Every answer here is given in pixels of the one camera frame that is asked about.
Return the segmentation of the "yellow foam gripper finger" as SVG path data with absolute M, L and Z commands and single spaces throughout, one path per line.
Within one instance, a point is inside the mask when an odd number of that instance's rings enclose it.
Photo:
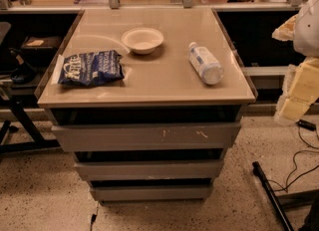
M 282 85 L 274 120 L 281 125 L 298 122 L 319 99 L 319 59 L 306 58 L 289 65 Z

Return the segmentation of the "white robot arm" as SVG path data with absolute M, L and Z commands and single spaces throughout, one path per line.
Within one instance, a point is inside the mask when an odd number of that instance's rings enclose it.
M 319 0 L 308 0 L 297 15 L 272 33 L 279 41 L 292 41 L 293 49 L 305 59 L 289 65 L 274 120 L 281 125 L 298 122 L 319 99 Z

